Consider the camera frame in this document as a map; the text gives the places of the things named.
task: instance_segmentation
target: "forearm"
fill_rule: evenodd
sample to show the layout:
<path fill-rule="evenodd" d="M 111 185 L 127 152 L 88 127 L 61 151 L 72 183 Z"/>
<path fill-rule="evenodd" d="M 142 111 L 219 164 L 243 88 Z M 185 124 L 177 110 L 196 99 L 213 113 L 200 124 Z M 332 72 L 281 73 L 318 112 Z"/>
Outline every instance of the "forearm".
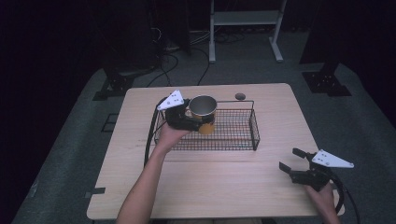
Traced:
<path fill-rule="evenodd" d="M 340 224 L 340 219 L 335 213 L 334 208 L 318 209 L 319 215 L 324 224 Z"/>
<path fill-rule="evenodd" d="M 153 150 L 146 167 L 128 193 L 117 217 L 117 223 L 148 223 L 154 205 L 165 154 Z"/>

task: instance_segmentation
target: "black bracket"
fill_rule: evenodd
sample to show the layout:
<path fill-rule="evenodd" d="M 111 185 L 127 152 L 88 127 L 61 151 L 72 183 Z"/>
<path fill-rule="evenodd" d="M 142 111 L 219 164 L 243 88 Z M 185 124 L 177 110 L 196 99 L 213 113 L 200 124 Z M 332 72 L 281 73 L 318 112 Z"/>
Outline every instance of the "black bracket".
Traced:
<path fill-rule="evenodd" d="M 351 96 L 346 86 L 341 85 L 334 75 L 338 63 L 325 63 L 318 72 L 303 72 L 303 77 L 313 93 L 329 96 Z"/>

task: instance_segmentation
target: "wooden table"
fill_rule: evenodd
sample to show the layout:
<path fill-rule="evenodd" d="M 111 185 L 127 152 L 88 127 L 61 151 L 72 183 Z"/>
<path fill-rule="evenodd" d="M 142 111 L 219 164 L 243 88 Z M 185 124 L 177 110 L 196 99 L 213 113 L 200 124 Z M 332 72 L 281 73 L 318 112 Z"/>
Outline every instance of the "wooden table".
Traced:
<path fill-rule="evenodd" d="M 253 100 L 261 141 L 256 151 L 187 151 L 168 153 L 163 165 L 152 218 L 301 217 L 315 216 L 301 185 L 278 168 L 307 170 L 294 147 L 318 147 L 288 84 L 130 89 L 108 146 L 87 211 L 91 219 L 116 218 L 144 163 L 155 105 L 174 90 L 184 98 L 207 94 L 235 100 L 238 92 Z"/>

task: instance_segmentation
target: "human arm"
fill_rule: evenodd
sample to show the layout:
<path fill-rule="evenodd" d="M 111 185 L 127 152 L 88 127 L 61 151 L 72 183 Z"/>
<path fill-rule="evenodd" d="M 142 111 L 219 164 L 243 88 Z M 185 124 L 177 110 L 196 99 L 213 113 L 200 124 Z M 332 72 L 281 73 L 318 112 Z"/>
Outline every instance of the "human arm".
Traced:
<path fill-rule="evenodd" d="M 324 224 L 340 224 L 340 219 L 337 216 L 334 208 L 334 196 L 332 194 L 332 185 L 327 183 L 319 192 L 304 185 L 312 204 L 317 208 Z"/>
<path fill-rule="evenodd" d="M 122 204 L 117 216 L 118 224 L 149 223 L 165 156 L 187 133 L 189 131 L 175 130 L 167 123 L 162 126 L 158 144 Z"/>

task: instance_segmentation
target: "hand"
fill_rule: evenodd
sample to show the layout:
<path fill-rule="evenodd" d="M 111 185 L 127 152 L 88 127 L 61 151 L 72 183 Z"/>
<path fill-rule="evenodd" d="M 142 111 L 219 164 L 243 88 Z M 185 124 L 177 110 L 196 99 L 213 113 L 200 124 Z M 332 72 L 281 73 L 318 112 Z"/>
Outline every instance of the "hand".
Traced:
<path fill-rule="evenodd" d="M 311 199 L 312 204 L 317 208 L 323 218 L 324 223 L 340 223 L 334 208 L 334 195 L 332 194 L 332 185 L 330 182 L 327 183 L 327 185 L 319 192 L 307 185 L 304 185 L 304 188 Z"/>
<path fill-rule="evenodd" d="M 191 131 L 173 129 L 167 123 L 165 123 L 161 127 L 160 140 L 156 146 L 156 150 L 160 150 L 165 154 L 168 153 L 184 135 L 190 132 Z"/>

